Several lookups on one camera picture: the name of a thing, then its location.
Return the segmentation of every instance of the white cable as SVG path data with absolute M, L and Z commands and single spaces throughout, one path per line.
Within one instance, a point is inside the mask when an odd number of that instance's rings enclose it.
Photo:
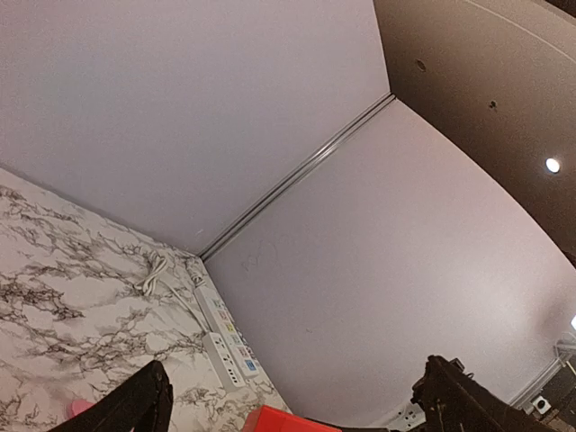
M 150 265 L 152 270 L 150 271 L 149 275 L 143 279 L 142 281 L 135 283 L 134 288 L 138 291 L 142 292 L 143 295 L 149 297 L 154 293 L 156 290 L 156 285 L 158 282 L 158 278 L 166 271 L 168 267 L 168 261 L 163 256 L 155 253 L 150 258 Z M 166 284 L 167 288 L 172 292 L 172 294 L 182 303 L 182 305 L 188 309 L 188 311 L 192 314 L 193 318 L 196 320 L 200 328 L 204 333 L 207 333 L 209 330 L 204 326 L 202 320 L 198 317 L 197 311 L 188 304 L 186 300 L 184 300 L 178 292 L 172 288 L 170 285 Z

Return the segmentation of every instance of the recessed light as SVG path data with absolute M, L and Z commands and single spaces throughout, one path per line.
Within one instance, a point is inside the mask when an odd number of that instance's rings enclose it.
M 553 157 L 549 157 L 546 160 L 546 168 L 548 168 L 548 171 L 551 173 L 556 174 L 558 171 L 560 171 L 560 162 L 558 162 L 558 160 L 554 159 Z

